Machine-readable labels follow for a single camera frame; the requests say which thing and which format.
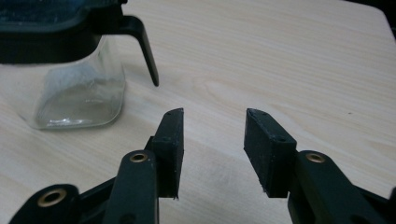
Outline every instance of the wooden table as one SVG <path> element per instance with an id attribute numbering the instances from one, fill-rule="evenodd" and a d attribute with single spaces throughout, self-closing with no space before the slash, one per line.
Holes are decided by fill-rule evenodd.
<path id="1" fill-rule="evenodd" d="M 184 107 L 179 200 L 161 223 L 291 223 L 268 199 L 243 150 L 246 109 L 270 113 L 298 150 L 332 157 L 357 186 L 396 185 L 396 45 L 381 11 L 344 1 L 131 1 L 160 73 L 155 88 L 137 42 L 118 37 L 123 110 L 103 128 L 29 128 L 0 98 L 0 223 L 36 191 L 80 192 L 114 176 L 163 114 Z"/>

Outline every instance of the wood grain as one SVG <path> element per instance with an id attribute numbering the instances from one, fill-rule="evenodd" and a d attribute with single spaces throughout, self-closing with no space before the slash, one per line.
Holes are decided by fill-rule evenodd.
<path id="1" fill-rule="evenodd" d="M 355 184 L 396 185 L 396 45 L 377 9 L 343 1 L 143 1 L 155 88 L 137 42 L 117 37 L 127 76 L 119 118 L 103 128 L 30 129 L 0 98 L 0 223 L 56 183 L 90 189 L 145 146 L 168 110 L 185 109 L 179 201 L 161 223 L 291 223 L 262 193 L 243 151 L 248 107 L 270 113 L 299 150 L 330 157 Z"/>

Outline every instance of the clear glass container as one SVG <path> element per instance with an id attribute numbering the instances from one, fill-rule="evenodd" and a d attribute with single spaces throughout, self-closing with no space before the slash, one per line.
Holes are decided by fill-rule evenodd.
<path id="1" fill-rule="evenodd" d="M 79 128 L 113 120 L 125 77 L 113 37 L 72 63 L 0 64 L 0 94 L 35 129 Z"/>

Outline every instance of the black pitcher lid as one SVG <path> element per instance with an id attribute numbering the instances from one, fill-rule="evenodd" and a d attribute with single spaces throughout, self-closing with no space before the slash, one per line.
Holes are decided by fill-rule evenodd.
<path id="1" fill-rule="evenodd" d="M 0 63 L 68 63 L 114 33 L 122 0 L 0 0 Z"/>

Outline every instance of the light wood table surface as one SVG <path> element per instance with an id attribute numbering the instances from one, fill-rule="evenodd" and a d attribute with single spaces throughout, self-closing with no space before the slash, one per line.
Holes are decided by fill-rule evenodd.
<path id="1" fill-rule="evenodd" d="M 243 150 L 246 109 L 270 113 L 298 150 L 330 156 L 353 184 L 383 197 L 396 186 L 396 45 L 383 13 L 336 0 L 130 1 L 160 73 L 117 37 L 127 78 L 112 125 L 64 132 L 29 128 L 0 98 L 0 223 L 58 183 L 80 192 L 116 175 L 163 114 L 183 107 L 179 200 L 161 223 L 291 223 L 268 199 Z"/>

